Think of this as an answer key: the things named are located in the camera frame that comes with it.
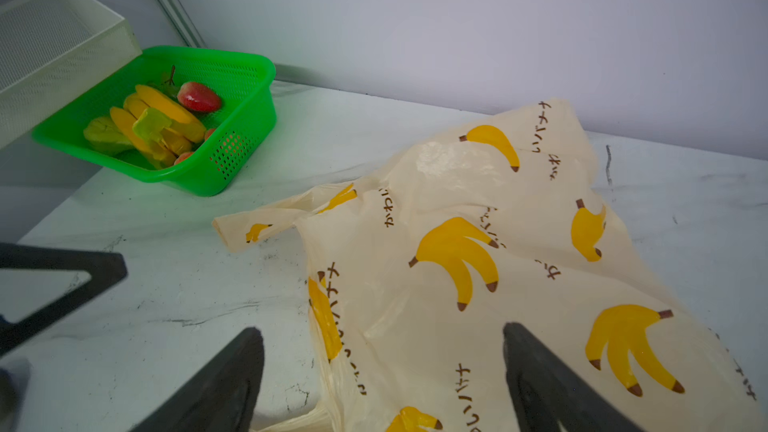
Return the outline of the yellow fake banana bunch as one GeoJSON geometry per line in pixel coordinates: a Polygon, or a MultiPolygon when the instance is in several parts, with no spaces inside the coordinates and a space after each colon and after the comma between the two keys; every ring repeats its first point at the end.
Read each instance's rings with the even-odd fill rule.
{"type": "Polygon", "coordinates": [[[137,117],[133,124],[137,136],[145,141],[156,142],[173,154],[154,158],[138,151],[156,169],[173,166],[181,153],[194,152],[204,142],[207,130],[204,124],[157,88],[137,85],[135,92],[119,108],[125,108],[137,117]]]}

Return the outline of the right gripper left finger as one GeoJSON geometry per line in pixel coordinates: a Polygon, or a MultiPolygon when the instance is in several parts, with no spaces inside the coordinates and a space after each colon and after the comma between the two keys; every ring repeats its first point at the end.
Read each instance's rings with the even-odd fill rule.
{"type": "Polygon", "coordinates": [[[261,332],[242,330],[136,431],[247,431],[264,370],[261,332]]]}

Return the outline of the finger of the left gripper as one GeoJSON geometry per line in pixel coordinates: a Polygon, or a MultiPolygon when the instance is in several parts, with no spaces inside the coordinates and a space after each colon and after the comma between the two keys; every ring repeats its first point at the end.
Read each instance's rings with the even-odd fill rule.
{"type": "Polygon", "coordinates": [[[79,271],[90,276],[89,281],[18,322],[2,319],[2,355],[20,347],[128,276],[125,260],[119,253],[51,249],[11,243],[1,245],[1,267],[30,271],[79,271]]]}

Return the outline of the yellow fake lemon with leaves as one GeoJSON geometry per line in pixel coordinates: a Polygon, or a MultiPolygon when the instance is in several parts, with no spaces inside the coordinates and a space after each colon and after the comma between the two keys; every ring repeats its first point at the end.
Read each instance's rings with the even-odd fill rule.
{"type": "Polygon", "coordinates": [[[164,146],[137,136],[133,131],[136,121],[137,117],[127,109],[112,107],[109,116],[93,119],[83,130],[83,136],[94,150],[109,156],[129,150],[137,150],[154,158],[173,156],[164,146]]]}

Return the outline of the cream banana print plastic bag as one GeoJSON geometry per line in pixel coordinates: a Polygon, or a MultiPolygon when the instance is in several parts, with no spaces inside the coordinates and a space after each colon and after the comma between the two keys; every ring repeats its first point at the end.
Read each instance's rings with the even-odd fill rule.
{"type": "Polygon", "coordinates": [[[503,329],[647,431],[763,431],[727,349],[594,192],[560,99],[462,125],[359,179],[216,218],[243,251],[293,228],[322,396],[283,431],[515,431],[503,329]]]}

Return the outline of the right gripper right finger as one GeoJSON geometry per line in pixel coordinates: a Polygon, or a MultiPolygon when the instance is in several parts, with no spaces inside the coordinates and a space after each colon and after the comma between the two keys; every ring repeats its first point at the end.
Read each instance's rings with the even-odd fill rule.
{"type": "Polygon", "coordinates": [[[638,431],[517,322],[503,328],[506,382],[522,431],[638,431]]]}

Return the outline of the green plastic basket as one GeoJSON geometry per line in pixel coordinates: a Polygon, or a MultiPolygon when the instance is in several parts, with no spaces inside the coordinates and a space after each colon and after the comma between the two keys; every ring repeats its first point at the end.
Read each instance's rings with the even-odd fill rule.
{"type": "Polygon", "coordinates": [[[266,57],[153,47],[43,121],[39,143],[144,183],[222,192],[277,122],[266,57]]]}

